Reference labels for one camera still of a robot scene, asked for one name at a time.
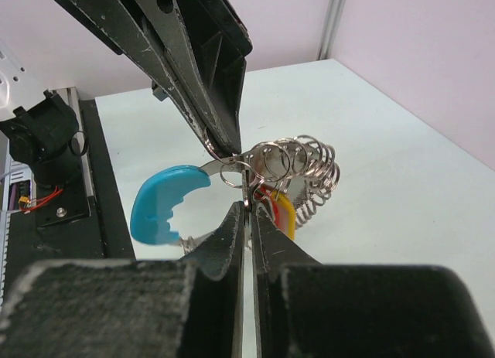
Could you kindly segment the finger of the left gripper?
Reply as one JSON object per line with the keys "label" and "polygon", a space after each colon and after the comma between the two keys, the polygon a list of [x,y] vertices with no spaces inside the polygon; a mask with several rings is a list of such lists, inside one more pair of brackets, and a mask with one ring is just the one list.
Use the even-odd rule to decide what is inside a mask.
{"label": "finger of the left gripper", "polygon": [[142,12],[134,18],[127,0],[54,0],[81,25],[118,55],[125,55],[177,106],[181,115],[214,155],[206,123],[186,92],[186,83],[174,71],[160,39],[152,32]]}
{"label": "finger of the left gripper", "polygon": [[252,43],[228,0],[155,0],[176,80],[165,91],[202,144],[241,152],[239,112]]}

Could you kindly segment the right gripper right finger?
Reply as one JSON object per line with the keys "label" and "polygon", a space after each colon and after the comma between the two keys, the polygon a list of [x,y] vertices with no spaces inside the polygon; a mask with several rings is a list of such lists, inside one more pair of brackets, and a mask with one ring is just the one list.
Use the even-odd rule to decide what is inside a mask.
{"label": "right gripper right finger", "polygon": [[251,211],[259,357],[488,357],[471,294],[434,265],[321,264]]}

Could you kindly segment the blue key cover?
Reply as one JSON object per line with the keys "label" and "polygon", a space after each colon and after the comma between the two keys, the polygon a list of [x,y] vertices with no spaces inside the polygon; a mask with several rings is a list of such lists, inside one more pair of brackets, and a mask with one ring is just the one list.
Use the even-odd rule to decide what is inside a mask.
{"label": "blue key cover", "polygon": [[130,233],[147,245],[169,245],[180,235],[171,229],[173,209],[194,190],[210,186],[210,177],[193,165],[178,165],[157,172],[141,186],[131,210]]}

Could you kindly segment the yellow red keys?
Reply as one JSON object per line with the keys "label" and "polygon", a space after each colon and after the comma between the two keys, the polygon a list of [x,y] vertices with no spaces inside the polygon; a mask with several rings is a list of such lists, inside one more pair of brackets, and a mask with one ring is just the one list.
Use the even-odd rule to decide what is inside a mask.
{"label": "yellow red keys", "polygon": [[295,207],[282,192],[267,185],[261,185],[254,198],[264,205],[275,226],[290,240],[295,239]]}

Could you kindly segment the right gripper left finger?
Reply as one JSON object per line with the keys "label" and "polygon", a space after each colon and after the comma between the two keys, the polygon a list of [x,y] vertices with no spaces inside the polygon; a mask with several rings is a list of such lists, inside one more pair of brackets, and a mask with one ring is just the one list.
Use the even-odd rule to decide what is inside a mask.
{"label": "right gripper left finger", "polygon": [[1,311],[3,357],[239,357],[244,205],[171,261],[30,265]]}

